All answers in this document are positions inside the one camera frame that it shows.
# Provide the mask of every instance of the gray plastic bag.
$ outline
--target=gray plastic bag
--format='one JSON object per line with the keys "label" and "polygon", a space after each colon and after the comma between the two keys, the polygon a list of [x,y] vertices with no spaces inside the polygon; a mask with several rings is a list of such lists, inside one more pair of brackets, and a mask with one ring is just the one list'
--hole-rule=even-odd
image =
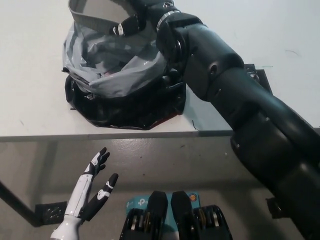
{"label": "gray plastic bag", "polygon": [[164,75],[155,42],[137,45],[76,22],[63,44],[63,69],[79,88],[108,99],[125,97]]}

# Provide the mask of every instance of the metal table leg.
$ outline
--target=metal table leg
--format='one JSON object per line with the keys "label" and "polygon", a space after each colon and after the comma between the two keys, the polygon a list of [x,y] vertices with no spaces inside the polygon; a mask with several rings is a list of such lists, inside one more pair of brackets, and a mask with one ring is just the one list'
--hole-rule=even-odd
{"label": "metal table leg", "polygon": [[35,211],[26,206],[0,181],[0,199],[15,210],[33,227],[60,224],[64,219],[67,202],[55,202],[35,205]]}

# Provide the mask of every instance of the robot finger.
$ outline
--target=robot finger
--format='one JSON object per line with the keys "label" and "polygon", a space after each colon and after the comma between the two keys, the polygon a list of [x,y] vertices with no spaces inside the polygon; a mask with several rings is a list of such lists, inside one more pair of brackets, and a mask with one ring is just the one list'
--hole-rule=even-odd
{"label": "robot finger", "polygon": [[112,174],[103,188],[90,200],[83,212],[81,213],[82,222],[90,221],[102,208],[113,191],[119,175]]}

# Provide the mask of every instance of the gray floor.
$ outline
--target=gray floor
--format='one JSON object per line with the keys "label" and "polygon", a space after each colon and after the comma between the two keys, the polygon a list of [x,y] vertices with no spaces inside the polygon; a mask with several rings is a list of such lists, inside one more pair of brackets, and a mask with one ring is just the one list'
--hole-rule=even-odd
{"label": "gray floor", "polygon": [[[303,239],[289,219],[271,219],[265,199],[272,195],[235,158],[228,137],[0,143],[0,179],[29,206],[65,201],[104,146],[111,156],[93,192],[114,172],[119,180],[81,227],[82,240],[119,239],[126,201],[153,190],[198,191],[203,206],[220,206],[235,240]],[[55,227],[33,228],[0,200],[0,240],[45,240]]]}

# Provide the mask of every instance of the black fingertip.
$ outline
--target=black fingertip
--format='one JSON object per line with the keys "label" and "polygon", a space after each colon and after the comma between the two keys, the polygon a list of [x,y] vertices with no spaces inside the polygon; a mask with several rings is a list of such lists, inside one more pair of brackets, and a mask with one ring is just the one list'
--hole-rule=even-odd
{"label": "black fingertip", "polygon": [[105,169],[106,168],[106,165],[101,165],[100,167],[99,167],[99,170],[101,171],[101,170],[103,170],[103,169]]}
{"label": "black fingertip", "polygon": [[106,151],[107,151],[107,148],[106,148],[106,147],[102,148],[102,150],[99,152],[99,153],[100,153],[100,156],[102,156],[103,154],[105,154]]}
{"label": "black fingertip", "polygon": [[116,185],[116,182],[118,180],[119,175],[117,173],[112,174],[112,176],[109,178],[109,184],[111,187],[114,187]]}

